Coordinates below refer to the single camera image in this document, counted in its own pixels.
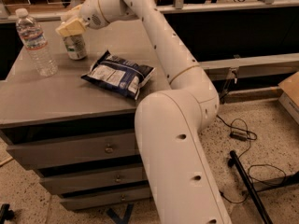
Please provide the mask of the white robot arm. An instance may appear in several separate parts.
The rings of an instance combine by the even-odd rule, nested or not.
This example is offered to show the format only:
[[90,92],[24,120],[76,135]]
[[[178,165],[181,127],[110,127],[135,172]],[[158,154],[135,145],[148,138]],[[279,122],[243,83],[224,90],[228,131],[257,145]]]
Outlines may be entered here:
[[86,0],[65,12],[57,32],[81,35],[139,18],[170,85],[144,98],[135,136],[162,224],[232,224],[198,134],[217,116],[220,98],[204,69],[154,0]]

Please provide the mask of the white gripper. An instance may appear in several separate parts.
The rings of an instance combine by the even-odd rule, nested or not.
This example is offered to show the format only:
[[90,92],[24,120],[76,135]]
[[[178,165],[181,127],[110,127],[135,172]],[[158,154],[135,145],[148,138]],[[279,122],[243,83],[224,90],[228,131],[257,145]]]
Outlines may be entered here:
[[101,29],[110,24],[102,5],[106,0],[86,0],[61,16],[61,25],[56,33],[62,37],[82,35],[87,28]]

